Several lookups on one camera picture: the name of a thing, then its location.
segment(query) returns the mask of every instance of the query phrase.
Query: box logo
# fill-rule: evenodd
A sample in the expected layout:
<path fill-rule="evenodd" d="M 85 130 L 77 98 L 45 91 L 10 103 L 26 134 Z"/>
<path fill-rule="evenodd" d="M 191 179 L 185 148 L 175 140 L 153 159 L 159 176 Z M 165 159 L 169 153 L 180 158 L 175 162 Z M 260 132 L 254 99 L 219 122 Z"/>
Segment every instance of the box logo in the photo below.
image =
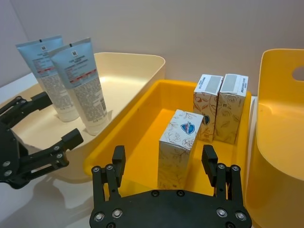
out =
<path fill-rule="evenodd" d="M 203 124 L 208 125 L 210 123 L 210 117 L 208 115 L 204 115 Z"/>
<path fill-rule="evenodd" d="M 187 123 L 182 124 L 180 127 L 186 134 L 192 134 L 195 130 L 195 126 L 189 121 Z"/>

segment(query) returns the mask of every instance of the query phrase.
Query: basket handle hole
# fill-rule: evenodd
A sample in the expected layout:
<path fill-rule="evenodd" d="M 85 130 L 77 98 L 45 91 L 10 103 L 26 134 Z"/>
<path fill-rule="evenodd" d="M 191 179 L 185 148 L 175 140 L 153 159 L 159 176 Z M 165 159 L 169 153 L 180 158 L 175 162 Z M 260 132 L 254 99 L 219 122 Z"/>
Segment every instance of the basket handle hole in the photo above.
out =
<path fill-rule="evenodd" d="M 304 81 L 304 66 L 300 66 L 293 71 L 293 78 L 297 81 Z"/>

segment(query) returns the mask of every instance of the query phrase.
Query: robotic arm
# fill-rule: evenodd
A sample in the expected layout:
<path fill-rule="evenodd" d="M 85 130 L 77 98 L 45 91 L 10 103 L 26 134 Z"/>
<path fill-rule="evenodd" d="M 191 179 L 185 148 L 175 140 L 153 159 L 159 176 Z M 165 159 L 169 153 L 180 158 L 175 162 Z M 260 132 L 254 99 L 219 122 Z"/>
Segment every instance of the robotic arm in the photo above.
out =
<path fill-rule="evenodd" d="M 121 197 L 118 188 L 125 152 L 123 146 L 117 146 L 112 164 L 92 168 L 91 228 L 250 228 L 251 218 L 243 206 L 240 167 L 218 163 L 211 145 L 204 146 L 202 163 L 214 187 L 213 196 L 185 190 L 152 190 Z M 108 201 L 105 183 L 110 193 Z"/>
<path fill-rule="evenodd" d="M 31 155 L 11 129 L 33 111 L 51 104 L 47 93 L 43 92 L 32 97 L 31 101 L 17 96 L 0 109 L 0 182 L 20 189 L 31 180 L 69 164 L 66 151 L 83 142 L 77 129 L 64 135 L 51 147 Z"/>

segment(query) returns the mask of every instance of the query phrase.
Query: yellow tray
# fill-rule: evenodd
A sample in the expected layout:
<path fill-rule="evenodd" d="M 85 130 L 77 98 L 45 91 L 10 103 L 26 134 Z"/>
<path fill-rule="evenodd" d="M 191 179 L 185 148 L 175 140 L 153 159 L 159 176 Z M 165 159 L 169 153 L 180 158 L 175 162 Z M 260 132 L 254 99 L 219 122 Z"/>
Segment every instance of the yellow tray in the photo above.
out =
<path fill-rule="evenodd" d="M 125 196 L 144 190 L 143 188 L 134 189 L 136 184 L 157 189 L 158 141 L 176 109 L 193 111 L 195 86 L 196 83 L 171 80 L 159 80 L 154 83 L 87 157 L 84 163 L 85 172 L 91 174 L 93 166 L 105 166 L 111 163 L 115 146 L 124 145 L 127 162 L 120 193 Z M 251 94 L 247 92 L 236 144 L 230 145 L 217 141 L 213 143 L 219 162 L 226 165 L 237 164 L 242 168 L 242 183 L 245 183 L 247 170 L 250 99 Z M 185 189 L 212 195 L 213 188 L 201 164 L 203 144 L 204 142 L 199 141 L 194 148 L 194 158 Z M 124 181 L 135 184 L 130 188 L 124 184 Z"/>
<path fill-rule="evenodd" d="M 293 79 L 304 50 L 263 54 L 257 125 L 245 205 L 255 227 L 303 227 L 304 82 Z"/>

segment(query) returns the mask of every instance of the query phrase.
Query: patterned box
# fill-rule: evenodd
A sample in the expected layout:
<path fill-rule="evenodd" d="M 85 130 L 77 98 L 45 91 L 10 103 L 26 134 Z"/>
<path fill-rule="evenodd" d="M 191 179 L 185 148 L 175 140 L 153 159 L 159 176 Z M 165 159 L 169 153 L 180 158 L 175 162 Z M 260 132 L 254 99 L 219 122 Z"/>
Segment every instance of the patterned box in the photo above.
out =
<path fill-rule="evenodd" d="M 158 186 L 183 189 L 203 116 L 176 110 L 159 141 Z"/>
<path fill-rule="evenodd" d="M 226 74 L 218 96 L 214 139 L 234 144 L 238 133 L 248 77 Z"/>
<path fill-rule="evenodd" d="M 209 143 L 213 140 L 219 89 L 222 81 L 222 76 L 202 75 L 194 90 L 193 112 L 204 116 L 199 139 Z"/>

